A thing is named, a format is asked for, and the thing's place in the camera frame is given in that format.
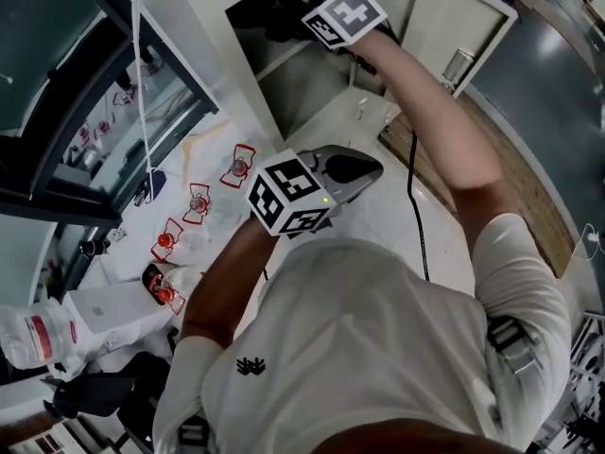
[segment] wooden board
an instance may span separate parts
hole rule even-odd
[[[521,214],[536,240],[544,261],[557,277],[562,277],[571,258],[574,242],[555,204],[519,151],[495,123],[467,95],[460,95],[458,103],[473,118],[495,148],[505,176],[519,197]],[[386,130],[380,133],[378,139],[406,166],[409,166],[411,136],[411,127],[406,117],[400,114]],[[420,143],[416,151],[414,175],[455,217],[456,207],[452,196],[435,172]]]

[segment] black cable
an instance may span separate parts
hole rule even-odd
[[[423,221],[420,218],[420,212],[418,211],[418,204],[416,203],[416,199],[414,199],[414,196],[412,195],[412,179],[414,178],[414,158],[416,157],[417,145],[418,137],[416,136],[416,133],[412,131],[412,148],[409,151],[409,170],[407,171],[407,195],[409,196],[409,201],[412,202],[412,207],[414,207],[414,214],[416,215],[416,221],[418,222],[420,248],[423,253],[424,279],[430,281],[430,279],[428,278],[428,266],[426,264],[426,247],[424,246]]]

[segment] person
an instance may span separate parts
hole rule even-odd
[[[495,151],[389,37],[373,30],[350,50],[377,70],[451,191],[475,297],[375,244],[318,239],[290,253],[233,340],[277,241],[250,218],[189,300],[154,420],[159,453],[517,452],[562,395],[565,301]]]

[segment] cabinet door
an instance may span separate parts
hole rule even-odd
[[[450,84],[457,96],[502,40],[517,14],[500,0],[376,0],[402,47],[439,81]],[[473,58],[464,73],[451,82],[444,72],[463,51]],[[371,89],[371,80],[358,73],[355,81]]]

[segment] forearm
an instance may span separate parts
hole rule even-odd
[[[451,190],[475,189],[502,179],[495,151],[482,131],[412,56],[377,31],[351,50],[378,71]]]
[[[185,310],[182,336],[203,336],[227,348],[278,237],[257,218],[235,232],[206,271]]]

